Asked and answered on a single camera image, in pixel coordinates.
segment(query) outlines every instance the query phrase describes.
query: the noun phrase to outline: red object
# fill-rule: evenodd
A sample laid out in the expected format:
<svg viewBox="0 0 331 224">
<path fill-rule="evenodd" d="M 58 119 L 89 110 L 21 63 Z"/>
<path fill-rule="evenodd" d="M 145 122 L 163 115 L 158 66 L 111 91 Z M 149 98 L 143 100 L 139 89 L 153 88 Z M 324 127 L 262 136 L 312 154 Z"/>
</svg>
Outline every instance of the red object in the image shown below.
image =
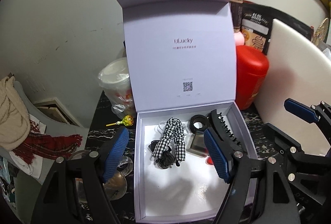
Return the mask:
<svg viewBox="0 0 331 224">
<path fill-rule="evenodd" d="M 236 104 L 240 110 L 245 110 L 259 92 L 269 69 L 269 61 L 262 52 L 253 47 L 236 46 L 236 51 Z"/>
<path fill-rule="evenodd" d="M 38 131 L 39 128 L 35 124 L 32 124 L 32 121 L 30 122 L 31 129 Z M 27 164 L 31 164 L 34 159 L 33 154 L 47 159 L 56 159 L 60 156 L 68 158 L 76 151 L 81 142 L 82 137 L 78 134 L 52 137 L 50 135 L 31 132 L 22 144 L 13 149 L 13 152 Z"/>
<path fill-rule="evenodd" d="M 211 157 L 208 157 L 208 158 L 207 158 L 207 164 L 209 164 L 209 165 L 214 165 L 214 163 L 212 162 Z"/>
</svg>

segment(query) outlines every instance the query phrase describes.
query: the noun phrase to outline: pink object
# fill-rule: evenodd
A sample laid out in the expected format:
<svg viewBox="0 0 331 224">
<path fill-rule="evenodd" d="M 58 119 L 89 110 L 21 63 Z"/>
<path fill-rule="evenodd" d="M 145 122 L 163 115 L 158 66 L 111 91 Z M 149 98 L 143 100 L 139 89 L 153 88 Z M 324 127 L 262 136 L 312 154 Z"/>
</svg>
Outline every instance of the pink object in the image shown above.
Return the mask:
<svg viewBox="0 0 331 224">
<path fill-rule="evenodd" d="M 234 33 L 234 42 L 236 46 L 242 46 L 245 44 L 244 35 L 241 32 Z"/>
</svg>

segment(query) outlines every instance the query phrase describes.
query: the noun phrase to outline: gingham scrunchie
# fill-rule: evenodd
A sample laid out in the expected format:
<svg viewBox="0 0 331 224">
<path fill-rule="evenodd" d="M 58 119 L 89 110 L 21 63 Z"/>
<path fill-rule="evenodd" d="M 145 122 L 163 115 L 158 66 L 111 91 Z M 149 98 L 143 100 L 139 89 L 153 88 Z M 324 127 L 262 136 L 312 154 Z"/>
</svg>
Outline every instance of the gingham scrunchie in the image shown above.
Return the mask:
<svg viewBox="0 0 331 224">
<path fill-rule="evenodd" d="M 176 166 L 179 166 L 180 161 L 185 161 L 184 127 L 182 124 L 175 129 L 173 141 L 175 143 Z"/>
<path fill-rule="evenodd" d="M 162 153 L 168 149 L 171 139 L 174 137 L 175 142 L 175 159 L 176 165 L 179 166 L 179 161 L 185 160 L 185 143 L 184 143 L 184 128 L 182 123 L 177 118 L 168 119 L 165 124 L 165 129 L 160 141 L 157 143 L 152 156 L 157 158 L 156 162 L 162 157 Z"/>
</svg>

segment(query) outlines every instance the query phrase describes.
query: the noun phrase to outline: lollipop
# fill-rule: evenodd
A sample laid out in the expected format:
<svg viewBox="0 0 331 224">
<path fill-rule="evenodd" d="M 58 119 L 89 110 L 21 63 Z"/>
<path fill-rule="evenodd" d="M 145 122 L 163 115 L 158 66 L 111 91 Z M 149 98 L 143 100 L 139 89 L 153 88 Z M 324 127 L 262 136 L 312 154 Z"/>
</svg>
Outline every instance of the lollipop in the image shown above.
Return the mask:
<svg viewBox="0 0 331 224">
<path fill-rule="evenodd" d="M 133 117 L 131 115 L 126 115 L 122 121 L 118 121 L 116 123 L 107 124 L 106 127 L 112 126 L 112 125 L 120 125 L 123 124 L 124 126 L 132 126 L 133 125 Z"/>
</svg>

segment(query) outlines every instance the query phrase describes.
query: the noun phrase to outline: red scarf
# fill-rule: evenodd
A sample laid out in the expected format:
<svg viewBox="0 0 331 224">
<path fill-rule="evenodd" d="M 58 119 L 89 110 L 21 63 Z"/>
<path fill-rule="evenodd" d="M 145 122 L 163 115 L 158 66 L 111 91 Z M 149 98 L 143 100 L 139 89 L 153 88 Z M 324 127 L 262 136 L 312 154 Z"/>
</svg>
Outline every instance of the red scarf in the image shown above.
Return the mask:
<svg viewBox="0 0 331 224">
<path fill-rule="evenodd" d="M 31 125 L 32 130 L 35 130 L 35 127 L 37 126 Z M 31 164 L 34 159 L 33 154 L 47 159 L 56 159 L 60 156 L 69 158 L 76 151 L 77 147 L 80 146 L 81 142 L 82 137 L 78 134 L 52 137 L 31 132 L 22 144 L 13 149 L 13 152 L 27 164 Z"/>
</svg>

